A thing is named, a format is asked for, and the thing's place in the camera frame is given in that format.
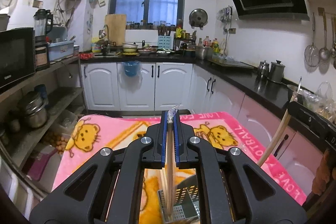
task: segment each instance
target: microwave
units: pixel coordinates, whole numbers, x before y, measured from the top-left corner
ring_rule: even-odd
[[[34,28],[0,32],[0,88],[34,73]]]

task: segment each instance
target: pink blanket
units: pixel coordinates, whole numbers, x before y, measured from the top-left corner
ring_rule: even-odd
[[[237,146],[254,162],[257,162],[265,151],[259,141],[226,112],[182,115],[180,119],[181,122],[191,125],[197,136],[208,140],[214,147],[228,150],[232,146]],[[159,122],[160,118],[121,119],[99,115],[81,118],[64,152],[53,189],[102,147],[114,150],[127,147],[130,142],[142,137],[148,126]],[[262,169],[300,205],[304,203],[306,195],[273,155],[268,157]],[[194,170],[177,170],[176,183],[193,174]],[[157,213],[158,187],[156,171],[146,170],[143,187],[145,197],[142,198],[144,201],[139,223],[158,223],[155,221],[161,219],[160,212]]]

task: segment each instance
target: kettle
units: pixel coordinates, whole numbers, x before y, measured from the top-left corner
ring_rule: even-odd
[[[268,80],[281,84],[284,76],[285,65],[280,64],[281,61],[271,62],[271,69],[269,70]]]
[[[258,77],[264,78],[268,76],[269,73],[269,64],[265,61],[261,61],[258,66]]]

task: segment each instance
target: blender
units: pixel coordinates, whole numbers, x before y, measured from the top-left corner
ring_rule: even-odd
[[[40,9],[34,15],[36,71],[50,67],[47,34],[53,29],[53,19],[50,10]]]

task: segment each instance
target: black countertop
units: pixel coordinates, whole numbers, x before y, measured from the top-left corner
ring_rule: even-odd
[[[259,80],[256,69],[226,68],[216,65],[207,60],[195,58],[186,58],[182,55],[160,56],[158,54],[140,55],[140,56],[120,56],[120,57],[103,57],[81,60],[81,63],[109,63],[109,62],[172,62],[172,63],[189,63],[195,64],[211,74],[223,79],[234,87],[244,92],[247,96],[258,102],[267,110],[272,112],[279,119],[282,119],[288,104],[288,89],[285,84],[277,84],[269,80]],[[325,151],[326,145],[314,135],[309,128],[299,120],[292,118],[289,123],[290,127],[302,133],[310,142],[319,150]]]

